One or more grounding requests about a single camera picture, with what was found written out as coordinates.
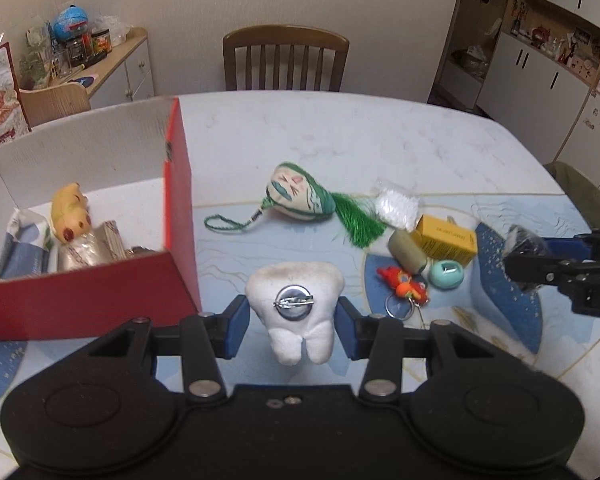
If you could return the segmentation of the black beads plastic bag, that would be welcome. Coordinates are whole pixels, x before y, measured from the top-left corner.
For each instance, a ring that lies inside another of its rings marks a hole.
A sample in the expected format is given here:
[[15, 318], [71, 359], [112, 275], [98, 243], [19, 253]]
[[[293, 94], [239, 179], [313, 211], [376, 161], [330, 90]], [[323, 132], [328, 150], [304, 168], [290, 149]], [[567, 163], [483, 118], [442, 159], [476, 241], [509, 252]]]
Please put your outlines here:
[[[536, 235], [532, 231], [519, 224], [513, 224], [509, 227], [504, 249], [503, 258], [509, 254], [521, 252], [522, 254], [533, 254], [539, 256], [550, 256], [547, 250], [547, 246], [544, 240], [539, 235]], [[532, 292], [537, 289], [540, 285], [531, 284], [517, 284], [515, 283], [522, 292]]]

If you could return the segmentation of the white tooth plush toy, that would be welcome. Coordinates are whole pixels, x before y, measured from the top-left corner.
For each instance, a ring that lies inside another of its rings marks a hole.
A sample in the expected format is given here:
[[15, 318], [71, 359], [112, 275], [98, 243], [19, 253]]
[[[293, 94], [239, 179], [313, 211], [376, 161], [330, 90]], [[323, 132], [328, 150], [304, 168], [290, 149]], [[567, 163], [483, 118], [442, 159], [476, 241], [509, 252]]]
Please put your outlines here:
[[343, 275], [329, 262], [282, 262], [253, 273], [245, 294], [280, 364], [296, 365], [306, 354], [321, 365], [332, 355], [343, 289]]

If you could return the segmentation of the red fish keychain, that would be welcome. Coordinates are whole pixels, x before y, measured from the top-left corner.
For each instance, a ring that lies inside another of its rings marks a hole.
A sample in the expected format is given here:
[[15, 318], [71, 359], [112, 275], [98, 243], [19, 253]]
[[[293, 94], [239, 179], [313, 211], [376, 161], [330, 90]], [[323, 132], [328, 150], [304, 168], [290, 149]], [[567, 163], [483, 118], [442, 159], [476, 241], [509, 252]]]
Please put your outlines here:
[[398, 266], [378, 268], [376, 274], [389, 287], [390, 294], [385, 301], [385, 311], [390, 318], [408, 320], [416, 310], [426, 307], [429, 302], [427, 285], [416, 280]]

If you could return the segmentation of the teal pencil sharpener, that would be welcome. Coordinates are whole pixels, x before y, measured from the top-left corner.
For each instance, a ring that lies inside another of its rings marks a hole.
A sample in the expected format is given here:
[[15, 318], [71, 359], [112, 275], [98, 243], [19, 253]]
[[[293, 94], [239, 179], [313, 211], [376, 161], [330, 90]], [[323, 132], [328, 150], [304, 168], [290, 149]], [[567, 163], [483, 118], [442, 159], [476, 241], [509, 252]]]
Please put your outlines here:
[[453, 290], [460, 287], [465, 277], [464, 266], [455, 260], [438, 260], [430, 264], [428, 281], [436, 289]]

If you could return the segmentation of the yellow cardboard box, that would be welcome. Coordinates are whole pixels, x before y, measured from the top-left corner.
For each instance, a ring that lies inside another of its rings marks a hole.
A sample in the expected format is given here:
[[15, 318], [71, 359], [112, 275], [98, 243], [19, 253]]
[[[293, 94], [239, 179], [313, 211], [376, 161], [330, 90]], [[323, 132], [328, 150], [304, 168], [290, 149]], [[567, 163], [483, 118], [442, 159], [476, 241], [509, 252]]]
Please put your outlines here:
[[432, 260], [453, 260], [461, 266], [468, 266], [478, 254], [474, 231], [430, 214], [420, 217], [411, 237]]

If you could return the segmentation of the olive green cylinder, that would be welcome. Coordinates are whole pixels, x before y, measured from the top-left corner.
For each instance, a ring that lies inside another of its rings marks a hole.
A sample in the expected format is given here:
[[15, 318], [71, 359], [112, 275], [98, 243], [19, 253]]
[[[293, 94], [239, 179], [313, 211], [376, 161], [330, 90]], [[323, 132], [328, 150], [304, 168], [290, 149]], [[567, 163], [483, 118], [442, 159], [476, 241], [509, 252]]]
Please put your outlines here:
[[388, 240], [388, 251], [400, 267], [409, 274], [422, 274], [428, 258], [411, 233], [407, 230], [395, 230]]

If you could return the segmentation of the white beads plastic bag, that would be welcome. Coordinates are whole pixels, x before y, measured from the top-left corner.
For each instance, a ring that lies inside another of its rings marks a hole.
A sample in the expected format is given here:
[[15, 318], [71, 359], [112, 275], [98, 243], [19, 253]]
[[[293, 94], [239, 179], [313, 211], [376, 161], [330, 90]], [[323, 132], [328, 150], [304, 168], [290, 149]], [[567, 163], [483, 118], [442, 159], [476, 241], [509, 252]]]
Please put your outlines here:
[[414, 231], [422, 209], [420, 197], [386, 179], [378, 179], [374, 190], [377, 218], [393, 229]]

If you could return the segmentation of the silver foil snack packet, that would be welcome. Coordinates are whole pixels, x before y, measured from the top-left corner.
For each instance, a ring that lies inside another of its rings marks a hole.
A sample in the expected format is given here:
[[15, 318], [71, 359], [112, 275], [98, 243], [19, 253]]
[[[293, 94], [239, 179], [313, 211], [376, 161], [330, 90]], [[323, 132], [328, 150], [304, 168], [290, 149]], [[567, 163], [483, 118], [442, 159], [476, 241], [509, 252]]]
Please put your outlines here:
[[69, 272], [126, 258], [117, 222], [107, 220], [58, 249], [57, 271]]

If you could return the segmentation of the yellow pikachu toy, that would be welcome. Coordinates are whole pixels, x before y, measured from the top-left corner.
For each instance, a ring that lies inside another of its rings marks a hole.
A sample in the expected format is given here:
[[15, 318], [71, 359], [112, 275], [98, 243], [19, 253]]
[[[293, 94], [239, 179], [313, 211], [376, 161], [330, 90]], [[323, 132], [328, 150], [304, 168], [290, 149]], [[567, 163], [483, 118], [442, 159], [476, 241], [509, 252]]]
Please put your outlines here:
[[58, 190], [52, 199], [50, 221], [54, 235], [62, 244], [92, 230], [88, 199], [78, 182], [72, 182]]

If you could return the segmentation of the blue patterned table mat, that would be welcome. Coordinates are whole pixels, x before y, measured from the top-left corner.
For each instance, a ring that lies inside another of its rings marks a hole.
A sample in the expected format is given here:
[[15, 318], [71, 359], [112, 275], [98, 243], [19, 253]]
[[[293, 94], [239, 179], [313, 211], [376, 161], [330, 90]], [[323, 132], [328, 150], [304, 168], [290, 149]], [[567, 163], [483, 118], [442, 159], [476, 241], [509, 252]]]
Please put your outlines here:
[[[387, 242], [391, 230], [370, 248], [354, 248], [338, 220], [304, 224], [268, 214], [245, 234], [216, 234], [204, 227], [204, 218], [215, 211], [244, 218], [251, 206], [226, 205], [197, 208], [194, 212], [195, 245], [201, 301], [204, 310], [224, 309], [228, 300], [243, 294], [248, 278], [261, 266], [284, 261], [330, 261], [344, 276], [344, 296], [366, 314], [410, 315], [405, 325], [428, 328], [443, 318], [481, 336], [519, 359], [557, 378], [565, 374], [600, 341], [600, 319], [571, 312], [570, 301], [553, 287], [523, 294], [504, 278], [502, 250], [514, 224], [539, 236], [572, 237], [588, 231], [577, 209], [557, 195], [457, 195], [426, 196], [420, 210], [439, 219], [450, 219], [476, 231], [478, 255], [465, 270], [460, 287], [442, 292], [431, 285], [428, 304], [411, 310], [405, 300], [389, 297], [389, 287], [377, 269], [394, 266]], [[223, 365], [229, 385], [328, 384], [357, 385], [362, 365], [352, 364], [336, 342], [325, 365], [277, 363], [268, 335], [256, 316], [236, 360]], [[0, 403], [12, 387], [38, 370], [53, 364], [85, 344], [87, 339], [50, 342], [0, 342]]]

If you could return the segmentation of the blue white tissue pack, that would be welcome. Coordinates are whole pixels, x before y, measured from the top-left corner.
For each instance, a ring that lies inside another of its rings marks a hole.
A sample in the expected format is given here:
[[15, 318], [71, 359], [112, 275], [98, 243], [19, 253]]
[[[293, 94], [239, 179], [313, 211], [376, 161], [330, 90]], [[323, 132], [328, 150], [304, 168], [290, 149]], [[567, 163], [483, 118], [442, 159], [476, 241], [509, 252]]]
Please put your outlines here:
[[0, 255], [0, 281], [45, 274], [52, 247], [50, 225], [42, 214], [15, 209]]

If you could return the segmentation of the white wooden sideboard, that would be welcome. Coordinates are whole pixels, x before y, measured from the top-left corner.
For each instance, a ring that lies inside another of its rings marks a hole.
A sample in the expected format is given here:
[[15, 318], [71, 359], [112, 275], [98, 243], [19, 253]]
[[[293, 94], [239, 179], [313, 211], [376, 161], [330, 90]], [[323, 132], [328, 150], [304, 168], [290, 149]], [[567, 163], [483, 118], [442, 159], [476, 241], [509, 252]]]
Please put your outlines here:
[[146, 29], [132, 27], [126, 41], [113, 47], [102, 61], [50, 85], [55, 87], [81, 77], [94, 78], [94, 82], [85, 88], [93, 110], [152, 98], [155, 86]]

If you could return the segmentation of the light wooden chair back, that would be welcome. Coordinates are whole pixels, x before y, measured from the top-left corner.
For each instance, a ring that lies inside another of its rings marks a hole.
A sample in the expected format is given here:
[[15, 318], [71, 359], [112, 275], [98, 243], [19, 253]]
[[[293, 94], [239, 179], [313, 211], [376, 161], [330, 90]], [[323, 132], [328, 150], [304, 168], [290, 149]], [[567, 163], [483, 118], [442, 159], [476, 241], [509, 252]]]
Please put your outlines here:
[[86, 89], [77, 82], [38, 90], [21, 90], [23, 113], [30, 128], [91, 109]]

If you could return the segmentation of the brown wooden chair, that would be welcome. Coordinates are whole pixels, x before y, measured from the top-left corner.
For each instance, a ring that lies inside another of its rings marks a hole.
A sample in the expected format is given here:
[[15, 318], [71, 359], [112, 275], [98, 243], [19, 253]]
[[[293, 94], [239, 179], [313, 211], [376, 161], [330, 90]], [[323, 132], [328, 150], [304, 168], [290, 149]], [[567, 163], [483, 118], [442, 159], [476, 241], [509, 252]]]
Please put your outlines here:
[[257, 25], [223, 38], [227, 91], [338, 92], [350, 41], [336, 32], [300, 25]]

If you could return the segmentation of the white wall cabinets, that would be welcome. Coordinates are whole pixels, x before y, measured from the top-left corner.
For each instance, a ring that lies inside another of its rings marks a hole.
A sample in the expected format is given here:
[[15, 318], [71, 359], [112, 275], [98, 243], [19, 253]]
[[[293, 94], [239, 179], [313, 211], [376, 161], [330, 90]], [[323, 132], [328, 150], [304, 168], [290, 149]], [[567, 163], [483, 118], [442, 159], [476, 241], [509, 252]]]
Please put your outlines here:
[[434, 91], [600, 188], [600, 0], [456, 0]]

